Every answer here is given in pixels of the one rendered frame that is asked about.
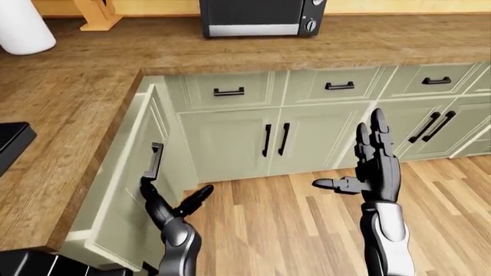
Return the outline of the black handle of drawer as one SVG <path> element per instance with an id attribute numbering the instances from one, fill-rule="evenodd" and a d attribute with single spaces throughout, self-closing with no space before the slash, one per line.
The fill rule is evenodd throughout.
<path id="1" fill-rule="evenodd" d="M 151 149 L 153 151 L 153 154 L 150 158 L 150 168 L 146 172 L 144 172 L 143 178 L 149 179 L 150 181 L 154 181 L 155 179 L 157 179 L 161 164 L 161 158 L 163 155 L 163 148 L 164 144 L 152 142 Z"/>

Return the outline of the pale green drawer front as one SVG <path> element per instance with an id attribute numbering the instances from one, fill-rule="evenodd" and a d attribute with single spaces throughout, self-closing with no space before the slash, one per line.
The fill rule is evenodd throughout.
<path id="1" fill-rule="evenodd" d="M 181 91 L 176 94 L 180 99 L 176 102 L 183 111 L 276 105 L 282 99 L 286 76 L 281 71 L 185 75 L 180 77 Z M 239 87 L 245 88 L 243 96 L 213 96 L 214 88 L 231 91 Z"/>
<path id="2" fill-rule="evenodd" d="M 462 94 L 489 66 L 488 61 L 464 64 L 425 64 L 399 66 L 382 93 L 384 100 Z M 425 77 L 440 80 L 450 77 L 451 84 L 425 85 Z"/>
<path id="3" fill-rule="evenodd" d="M 377 82 L 384 76 L 381 67 L 358 67 L 312 71 L 291 71 L 285 92 L 288 105 L 327 103 L 343 100 L 370 100 Z M 346 84 L 354 82 L 354 89 L 326 90 L 327 82 Z"/>

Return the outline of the pale green cabinet door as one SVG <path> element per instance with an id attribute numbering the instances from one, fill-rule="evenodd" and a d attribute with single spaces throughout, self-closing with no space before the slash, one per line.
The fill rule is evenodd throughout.
<path id="1" fill-rule="evenodd" d="M 265 176 L 270 156 L 262 155 L 265 125 L 272 125 L 278 108 L 181 114 L 183 130 L 200 182 Z"/>
<path id="2" fill-rule="evenodd" d="M 269 174 L 330 169 L 368 106 L 368 103 L 328 103 L 284 108 Z M 280 156 L 284 123 L 290 123 L 290 130 L 285 152 Z"/>
<path id="3" fill-rule="evenodd" d="M 377 104 L 377 107 L 383 110 L 385 120 L 390 128 L 390 135 L 394 143 L 392 146 L 394 155 L 401 163 L 412 160 L 410 151 L 423 144 L 423 135 L 414 144 L 408 142 L 410 137 L 418 133 L 418 130 L 429 121 L 433 112 L 440 112 L 439 119 L 442 119 L 443 111 L 452 102 L 453 100 L 450 98 L 443 98 L 431 100 L 388 100 Z M 437 121 L 425 133 L 435 127 Z"/>
<path id="4" fill-rule="evenodd" d="M 460 98 L 454 105 L 457 115 L 451 126 L 458 140 L 450 158 L 491 153 L 491 95 Z"/>

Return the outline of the black flat cooktop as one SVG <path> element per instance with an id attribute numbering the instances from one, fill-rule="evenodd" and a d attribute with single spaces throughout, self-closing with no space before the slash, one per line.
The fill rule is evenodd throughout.
<path id="1" fill-rule="evenodd" d="M 0 177 L 37 136 L 30 123 L 0 123 Z"/>

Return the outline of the black silver microwave oven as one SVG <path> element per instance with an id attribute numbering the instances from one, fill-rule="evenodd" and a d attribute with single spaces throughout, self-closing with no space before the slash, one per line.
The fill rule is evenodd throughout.
<path id="1" fill-rule="evenodd" d="M 199 0 L 205 38 L 315 36 L 328 0 Z"/>

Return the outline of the light wooden knife block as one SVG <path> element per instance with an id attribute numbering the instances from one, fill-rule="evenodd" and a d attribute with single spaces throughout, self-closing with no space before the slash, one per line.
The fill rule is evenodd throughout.
<path id="1" fill-rule="evenodd" d="M 86 24 L 81 31 L 109 31 L 122 19 L 115 11 L 113 0 L 74 0 Z"/>

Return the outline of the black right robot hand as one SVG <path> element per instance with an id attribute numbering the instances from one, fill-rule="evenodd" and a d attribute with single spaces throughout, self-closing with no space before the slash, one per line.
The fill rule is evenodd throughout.
<path id="1" fill-rule="evenodd" d="M 371 125 L 359 123 L 356 129 L 356 176 L 316 179 L 312 185 L 346 195 L 361 194 L 365 202 L 397 202 L 401 174 L 393 144 L 384 113 L 377 108 L 371 113 Z"/>

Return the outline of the pale green drawer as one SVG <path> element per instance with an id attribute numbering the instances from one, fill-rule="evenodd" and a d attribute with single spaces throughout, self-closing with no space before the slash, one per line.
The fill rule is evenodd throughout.
<path id="1" fill-rule="evenodd" d="M 489 66 L 488 61 L 464 64 L 425 64 L 399 66 L 382 93 L 384 100 L 462 94 Z M 451 84 L 425 85 L 425 77 L 440 80 L 450 77 Z"/>
<path id="2" fill-rule="evenodd" d="M 282 99 L 286 76 L 281 71 L 185 75 L 180 77 L 181 91 L 176 94 L 180 99 L 176 102 L 183 111 L 276 105 Z M 213 96 L 214 88 L 231 91 L 239 87 L 245 88 L 243 96 Z"/>
<path id="3" fill-rule="evenodd" d="M 165 84 L 140 87 L 62 245 L 62 255 L 97 268 L 113 264 L 141 271 L 144 263 L 159 265 L 164 245 L 140 193 L 140 179 L 150 168 L 152 142 L 164 144 L 153 181 L 161 196 L 176 205 L 185 190 L 196 187 Z"/>
<path id="4" fill-rule="evenodd" d="M 384 76 L 381 67 L 358 67 L 312 71 L 291 71 L 285 92 L 288 105 L 327 103 L 343 100 L 370 100 L 377 82 Z M 346 84 L 354 82 L 354 89 L 326 90 L 327 82 Z"/>

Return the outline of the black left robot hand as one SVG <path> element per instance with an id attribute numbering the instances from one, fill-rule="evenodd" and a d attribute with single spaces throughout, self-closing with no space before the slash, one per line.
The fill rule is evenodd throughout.
<path id="1" fill-rule="evenodd" d="M 158 193 L 157 188 L 151 181 L 152 179 L 142 177 L 140 179 L 140 192 L 146 201 L 145 209 L 159 230 L 162 230 L 164 225 L 175 218 L 185 218 L 188 215 L 192 215 L 212 195 L 214 190 L 213 185 L 204 186 L 186 197 L 179 206 L 173 208 Z"/>

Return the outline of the black appliance with silver lines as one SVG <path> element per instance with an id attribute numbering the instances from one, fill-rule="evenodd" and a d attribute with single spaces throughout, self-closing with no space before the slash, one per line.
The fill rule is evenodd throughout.
<path id="1" fill-rule="evenodd" d="M 0 276 L 136 276 L 129 268 L 95 268 L 36 250 L 0 251 Z"/>

